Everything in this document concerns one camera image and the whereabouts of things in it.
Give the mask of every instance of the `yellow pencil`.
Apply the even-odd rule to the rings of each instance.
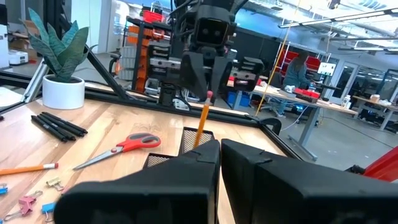
[[[212,96],[213,96],[213,92],[212,91],[207,91],[207,99],[205,101],[205,105],[203,106],[203,110],[202,110],[201,115],[200,115],[199,128],[198,128],[198,131],[197,131],[197,137],[195,139],[195,144],[193,145],[193,147],[197,147],[199,145],[200,137],[201,137],[201,134],[203,132],[203,128],[205,127],[207,114],[209,113],[210,100],[211,100]]]

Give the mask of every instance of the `person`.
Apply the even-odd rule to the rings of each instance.
[[[311,81],[305,78],[307,73],[307,66],[305,62],[308,59],[308,52],[303,51],[297,57],[295,57],[292,62],[287,67],[286,76],[282,84],[282,89],[286,86],[294,86],[300,88],[303,85],[311,85]],[[279,109],[277,111],[277,117],[283,117],[287,100],[281,102]]]

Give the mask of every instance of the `yellow cable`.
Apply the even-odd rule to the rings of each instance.
[[[298,1],[296,10],[294,11],[294,15],[296,15],[297,11],[299,10],[301,1],[302,1],[302,0],[299,0],[299,1]],[[269,79],[268,79],[268,85],[266,86],[266,90],[264,91],[264,94],[262,95],[262,98],[261,98],[261,101],[260,101],[260,104],[259,104],[259,107],[258,107],[258,109],[257,109],[257,112],[256,112],[256,115],[255,115],[255,116],[258,115],[258,113],[259,113],[259,111],[260,111],[260,108],[261,108],[261,105],[262,105],[262,102],[264,101],[264,98],[266,97],[266,93],[267,93],[268,87],[269,87],[269,85],[271,84],[272,77],[274,77],[274,74],[275,74],[276,67],[277,67],[277,65],[278,65],[280,56],[282,55],[282,52],[284,51],[285,43],[286,43],[287,37],[289,36],[289,32],[290,32],[290,28],[291,28],[291,27],[292,27],[292,23],[290,23],[290,24],[289,24],[289,28],[287,28],[287,32],[286,32],[286,35],[285,35],[285,39],[284,39],[284,41],[283,41],[283,43],[282,43],[282,47],[280,48],[280,52],[279,52],[279,55],[278,55],[278,57],[277,57],[276,64],[275,64],[275,66],[274,66],[274,69],[272,70],[271,76],[270,76]]]

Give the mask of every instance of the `pencil eraser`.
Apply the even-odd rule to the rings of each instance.
[[[213,92],[212,91],[207,91],[207,98],[211,98],[213,96]]]

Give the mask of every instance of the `wooden table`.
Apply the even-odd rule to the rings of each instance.
[[[228,81],[227,85],[230,87],[233,87],[234,82]],[[252,93],[263,96],[265,91],[266,91],[265,86],[256,86]],[[238,94],[236,95],[236,99],[234,102],[233,109],[237,108],[237,105],[239,105],[239,102],[241,101],[241,96],[242,96],[242,92],[238,91]],[[302,99],[288,97],[288,96],[280,94],[279,89],[274,88],[273,86],[270,86],[267,89],[266,96],[271,96],[271,97],[274,97],[274,98],[277,98],[280,100],[291,101],[291,102],[294,102],[297,104],[301,104],[301,105],[305,105],[305,106],[309,106],[309,107],[313,108],[308,117],[308,121],[305,124],[304,130],[300,136],[300,139],[296,140],[292,136],[289,136],[289,139],[294,142],[294,144],[297,148],[297,151],[303,152],[303,156],[310,156],[313,161],[316,161],[318,159],[317,155],[315,155],[313,152],[307,150],[305,148],[305,146],[308,143],[311,132],[313,131],[313,129],[315,127],[315,123],[317,122],[317,119],[319,117],[320,108],[339,111],[342,113],[348,113],[348,114],[352,114],[352,115],[358,114],[357,112],[355,112],[353,110],[349,110],[349,109],[341,107],[340,105],[336,105],[334,103],[326,102],[323,100],[318,100],[317,103],[310,103],[310,102],[302,100]]]
[[[378,115],[384,116],[384,121],[380,125],[380,130],[381,131],[383,131],[386,128],[387,123],[391,119],[392,114],[394,112],[398,111],[398,107],[396,107],[396,106],[384,105],[384,104],[379,103],[379,102],[375,103],[375,102],[371,101],[370,99],[365,99],[365,98],[362,98],[362,97],[359,97],[359,96],[353,96],[353,98],[356,98],[359,101],[358,114],[356,114],[354,116],[354,118],[358,118],[358,115],[362,112],[363,109],[366,109],[366,110],[375,112]],[[374,105],[378,105],[378,106],[380,106],[382,108],[388,109],[388,112],[385,113],[384,110],[381,111],[381,110],[377,110],[375,108],[371,108],[371,107],[365,106],[365,103],[371,103],[371,104],[374,104]]]
[[[62,143],[30,121],[32,114],[43,111],[53,113],[88,130],[84,138],[76,142]],[[7,224],[44,223],[41,206],[57,201],[60,192],[46,187],[45,182],[59,177],[67,188],[91,180],[114,180],[142,169],[148,153],[176,156],[183,127],[197,128],[199,119],[176,114],[149,111],[129,106],[114,105],[100,101],[86,100],[78,110],[51,110],[42,106],[40,100],[16,108],[4,114],[0,122],[1,150],[0,169],[34,166],[59,162],[58,169],[0,176],[0,183],[7,183],[9,192],[0,196],[0,217],[18,211],[20,197],[42,190],[34,211],[23,218],[15,218]],[[275,154],[284,153],[260,129],[208,120],[205,129],[213,131],[215,138],[229,138],[234,141],[264,149]],[[150,132],[162,139],[154,149],[140,149],[102,161],[77,172],[72,169],[89,158],[111,149],[131,133]],[[218,215],[221,224],[234,223],[229,200],[222,177]]]

